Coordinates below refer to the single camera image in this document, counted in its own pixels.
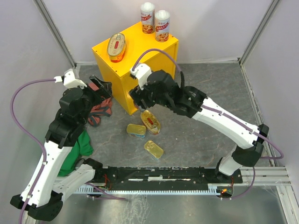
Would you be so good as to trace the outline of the oval gold fish tin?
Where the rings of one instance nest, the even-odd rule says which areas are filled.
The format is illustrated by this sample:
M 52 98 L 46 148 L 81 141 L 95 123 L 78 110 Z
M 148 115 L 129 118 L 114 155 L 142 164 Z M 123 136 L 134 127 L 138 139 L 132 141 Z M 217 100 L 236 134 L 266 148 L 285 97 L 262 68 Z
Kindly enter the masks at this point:
M 107 46 L 107 53 L 109 59 L 113 63 L 120 62 L 125 55 L 126 51 L 126 39 L 125 35 L 122 33 L 114 34 L 110 37 L 108 46 Z

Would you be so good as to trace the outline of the white porridge can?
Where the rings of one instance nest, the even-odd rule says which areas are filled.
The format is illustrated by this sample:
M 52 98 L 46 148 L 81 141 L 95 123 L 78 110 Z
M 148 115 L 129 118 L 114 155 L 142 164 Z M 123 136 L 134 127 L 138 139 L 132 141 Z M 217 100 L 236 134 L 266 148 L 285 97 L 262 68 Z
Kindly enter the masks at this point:
M 155 5 L 151 2 L 145 2 L 140 6 L 142 32 L 152 34 L 154 32 Z
M 159 10 L 155 13 L 155 39 L 158 42 L 166 42 L 169 39 L 170 13 Z

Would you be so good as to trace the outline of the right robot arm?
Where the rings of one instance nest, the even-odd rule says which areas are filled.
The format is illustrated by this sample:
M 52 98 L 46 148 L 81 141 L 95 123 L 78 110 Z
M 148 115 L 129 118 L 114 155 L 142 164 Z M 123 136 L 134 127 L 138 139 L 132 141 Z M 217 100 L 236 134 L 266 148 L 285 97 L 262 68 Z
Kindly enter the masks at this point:
M 185 86 L 183 79 L 181 84 L 176 83 L 164 70 L 135 69 L 130 75 L 138 81 L 129 92 L 137 107 L 144 110 L 154 105 L 167 107 L 177 115 L 211 126 L 235 143 L 233 150 L 217 164 L 214 171 L 217 181 L 226 182 L 236 170 L 254 167 L 262 157 L 268 126 L 248 124 L 218 106 L 202 91 Z

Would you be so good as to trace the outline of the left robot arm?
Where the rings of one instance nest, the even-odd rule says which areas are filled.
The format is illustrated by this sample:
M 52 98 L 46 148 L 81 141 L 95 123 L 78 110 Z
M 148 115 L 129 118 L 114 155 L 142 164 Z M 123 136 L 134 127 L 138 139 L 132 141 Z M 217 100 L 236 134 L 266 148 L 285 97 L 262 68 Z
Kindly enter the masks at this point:
M 64 202 L 79 187 L 91 180 L 99 182 L 103 178 L 102 164 L 91 160 L 56 182 L 59 170 L 82 134 L 92 108 L 112 96 L 111 82 L 104 82 L 96 76 L 91 76 L 90 80 L 97 90 L 93 90 L 75 75 L 67 73 L 62 77 L 28 82 L 12 96 L 11 116 L 17 126 L 41 147 L 42 156 L 26 188 L 21 194 L 13 196 L 10 203 L 20 209 L 21 213 L 27 211 L 28 216 L 35 220 L 52 221 L 61 211 Z M 59 100 L 60 109 L 48 128 L 45 143 L 42 144 L 16 119 L 13 103 L 23 88 L 48 81 L 61 82 L 67 89 Z

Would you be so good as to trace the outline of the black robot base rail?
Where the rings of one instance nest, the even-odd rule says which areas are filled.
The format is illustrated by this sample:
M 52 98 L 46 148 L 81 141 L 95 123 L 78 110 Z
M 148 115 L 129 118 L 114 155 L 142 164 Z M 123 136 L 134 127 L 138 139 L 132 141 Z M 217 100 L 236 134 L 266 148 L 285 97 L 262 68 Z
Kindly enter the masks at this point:
M 232 176 L 221 174 L 217 168 L 204 167 L 103 167 L 103 164 L 86 159 L 84 164 L 95 169 L 94 183 L 107 183 L 110 190 L 167 191 L 207 190 L 208 184 L 243 183 L 241 171 Z

